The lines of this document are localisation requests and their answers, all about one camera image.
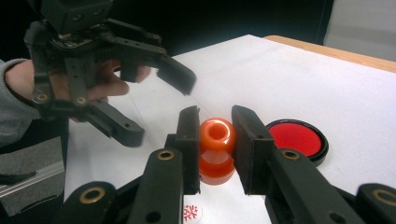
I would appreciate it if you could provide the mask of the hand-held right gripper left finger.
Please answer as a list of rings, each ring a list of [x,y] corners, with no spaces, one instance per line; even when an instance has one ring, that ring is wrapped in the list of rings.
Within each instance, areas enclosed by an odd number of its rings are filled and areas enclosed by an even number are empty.
[[[148,157],[127,224],[183,224],[184,196],[200,191],[199,126],[196,105],[180,111],[177,132]]]

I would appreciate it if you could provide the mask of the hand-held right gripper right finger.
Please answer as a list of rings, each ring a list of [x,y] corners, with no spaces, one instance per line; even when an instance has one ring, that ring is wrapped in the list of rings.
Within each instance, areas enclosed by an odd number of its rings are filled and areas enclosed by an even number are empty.
[[[232,108],[233,163],[246,195],[263,195],[275,224],[364,224],[304,154],[278,149],[257,114]]]

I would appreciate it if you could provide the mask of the round red ink pad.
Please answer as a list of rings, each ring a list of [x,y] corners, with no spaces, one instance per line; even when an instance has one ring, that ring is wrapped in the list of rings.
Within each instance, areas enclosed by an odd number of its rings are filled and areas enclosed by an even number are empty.
[[[315,126],[297,119],[278,119],[266,125],[277,148],[290,148],[304,154],[316,166],[328,154],[329,142]]]

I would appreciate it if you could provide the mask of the orange stamp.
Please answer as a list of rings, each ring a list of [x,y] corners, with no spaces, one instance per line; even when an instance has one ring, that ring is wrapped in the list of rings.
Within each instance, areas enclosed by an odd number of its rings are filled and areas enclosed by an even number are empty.
[[[201,180],[208,185],[220,185],[233,175],[233,150],[236,130],[226,119],[212,118],[200,127],[199,172]]]

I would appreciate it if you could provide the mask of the white paper sheet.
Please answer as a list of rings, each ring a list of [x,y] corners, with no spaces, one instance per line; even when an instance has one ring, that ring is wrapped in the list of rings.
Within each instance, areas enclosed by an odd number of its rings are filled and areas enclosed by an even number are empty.
[[[262,196],[244,194],[237,173],[224,184],[201,184],[201,193],[184,197],[184,224],[271,224]]]

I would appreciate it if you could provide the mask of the large white table cover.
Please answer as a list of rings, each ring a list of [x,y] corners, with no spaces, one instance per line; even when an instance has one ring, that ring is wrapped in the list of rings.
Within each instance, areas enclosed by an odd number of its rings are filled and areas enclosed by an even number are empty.
[[[67,192],[92,181],[121,187],[139,177],[149,154],[176,130],[182,109],[195,105],[202,119],[228,118],[241,105],[264,123],[298,119],[318,128],[329,143],[319,167],[325,178],[349,193],[369,185],[396,224],[396,72],[252,35],[179,60],[197,76],[191,95],[150,75],[111,99],[145,129],[140,147],[125,147],[87,123],[71,125]]]

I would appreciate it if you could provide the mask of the aluminium floor rail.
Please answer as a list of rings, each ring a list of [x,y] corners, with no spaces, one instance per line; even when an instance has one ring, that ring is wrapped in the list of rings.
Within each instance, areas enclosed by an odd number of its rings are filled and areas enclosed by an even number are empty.
[[[16,184],[0,185],[0,199],[19,190],[31,187],[34,184],[49,180],[52,177],[63,175],[64,171],[64,163],[62,161],[58,161],[47,167],[37,170],[35,172],[35,175],[19,181]]]

